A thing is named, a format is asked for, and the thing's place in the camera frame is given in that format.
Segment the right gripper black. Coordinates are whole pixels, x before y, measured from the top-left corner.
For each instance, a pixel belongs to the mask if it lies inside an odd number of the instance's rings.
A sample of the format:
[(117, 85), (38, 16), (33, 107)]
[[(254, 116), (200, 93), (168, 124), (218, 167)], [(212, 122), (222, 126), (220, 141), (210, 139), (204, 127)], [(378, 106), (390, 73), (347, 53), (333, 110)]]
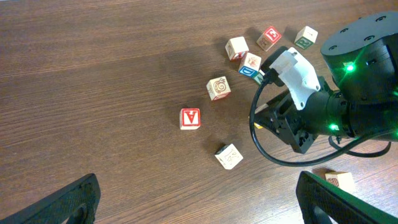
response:
[(267, 102), (264, 113), (272, 134), (304, 154), (319, 134), (328, 132), (327, 104), (333, 94), (324, 77), (318, 78), (321, 90), (313, 93), (303, 110), (297, 110), (288, 90)]

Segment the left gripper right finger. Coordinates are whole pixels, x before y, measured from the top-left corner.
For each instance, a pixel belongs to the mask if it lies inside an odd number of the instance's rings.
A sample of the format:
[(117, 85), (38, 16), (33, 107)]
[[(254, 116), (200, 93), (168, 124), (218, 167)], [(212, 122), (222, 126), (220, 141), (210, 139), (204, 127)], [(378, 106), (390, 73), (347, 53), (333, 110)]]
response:
[(299, 175), (296, 196), (305, 223), (397, 223), (396, 217), (308, 171)]

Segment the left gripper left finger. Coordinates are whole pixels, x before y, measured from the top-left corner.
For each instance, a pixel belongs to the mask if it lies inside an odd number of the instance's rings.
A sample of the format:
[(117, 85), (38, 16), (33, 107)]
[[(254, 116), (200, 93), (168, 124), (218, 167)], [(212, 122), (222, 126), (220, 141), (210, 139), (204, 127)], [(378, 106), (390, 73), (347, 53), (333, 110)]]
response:
[(93, 223), (100, 197), (96, 175), (87, 174), (1, 223)]

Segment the cream block red drawing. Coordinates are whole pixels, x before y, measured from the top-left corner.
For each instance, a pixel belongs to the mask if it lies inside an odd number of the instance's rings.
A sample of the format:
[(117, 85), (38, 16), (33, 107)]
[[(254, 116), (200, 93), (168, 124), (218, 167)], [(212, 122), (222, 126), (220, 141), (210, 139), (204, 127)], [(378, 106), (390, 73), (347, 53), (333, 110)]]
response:
[(326, 181), (349, 193), (355, 191), (355, 184), (350, 172), (329, 172), (325, 174)]

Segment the plain cream yellow block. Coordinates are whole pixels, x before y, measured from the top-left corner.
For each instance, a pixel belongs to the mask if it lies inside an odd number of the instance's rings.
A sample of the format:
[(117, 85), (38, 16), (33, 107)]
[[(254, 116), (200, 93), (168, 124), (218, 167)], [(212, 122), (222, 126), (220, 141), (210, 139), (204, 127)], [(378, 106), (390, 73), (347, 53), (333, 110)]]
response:
[(266, 117), (264, 116), (264, 113), (266, 112), (266, 109), (268, 109), (268, 107), (269, 107), (269, 105), (267, 103), (264, 103), (255, 108), (254, 118), (253, 118), (253, 126), (256, 129), (269, 129), (270, 128), (269, 121), (266, 120)]

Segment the green edged letter block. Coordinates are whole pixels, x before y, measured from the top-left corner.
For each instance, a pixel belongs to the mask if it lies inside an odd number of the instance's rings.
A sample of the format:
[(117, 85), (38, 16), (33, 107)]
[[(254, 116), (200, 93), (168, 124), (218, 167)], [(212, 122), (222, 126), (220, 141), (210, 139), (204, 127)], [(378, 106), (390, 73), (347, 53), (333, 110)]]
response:
[(262, 70), (259, 70), (257, 74), (252, 78), (258, 85), (261, 85), (261, 83), (264, 80), (264, 75), (265, 73)]

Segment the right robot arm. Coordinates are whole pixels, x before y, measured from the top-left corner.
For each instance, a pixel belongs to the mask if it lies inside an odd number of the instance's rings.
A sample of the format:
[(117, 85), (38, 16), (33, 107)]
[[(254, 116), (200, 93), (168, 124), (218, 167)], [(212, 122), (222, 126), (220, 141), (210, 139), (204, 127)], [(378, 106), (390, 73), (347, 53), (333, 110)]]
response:
[(319, 135), (358, 138), (374, 131), (397, 140), (397, 13), (379, 12), (333, 34), (321, 48), (336, 89), (295, 48), (281, 47), (262, 65), (286, 86), (254, 113), (254, 122), (305, 153)]

